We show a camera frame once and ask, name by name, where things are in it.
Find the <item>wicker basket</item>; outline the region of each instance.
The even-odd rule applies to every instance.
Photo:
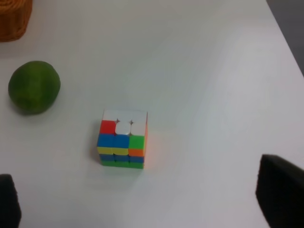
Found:
[[[23,36],[32,12],[33,0],[0,0],[0,42]]]

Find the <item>green fruit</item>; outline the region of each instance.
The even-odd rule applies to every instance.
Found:
[[[12,102],[28,114],[47,110],[60,90],[60,78],[48,63],[31,61],[19,67],[9,81]]]

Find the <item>cube face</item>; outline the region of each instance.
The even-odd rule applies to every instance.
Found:
[[[97,142],[102,165],[143,169],[147,116],[144,111],[104,111]]]

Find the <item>dark floor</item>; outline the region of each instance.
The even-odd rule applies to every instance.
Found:
[[[267,0],[304,75],[304,0]]]

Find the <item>rubik's cube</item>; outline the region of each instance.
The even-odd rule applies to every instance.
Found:
[[[143,169],[147,117],[143,111],[104,110],[97,143],[102,165]]]

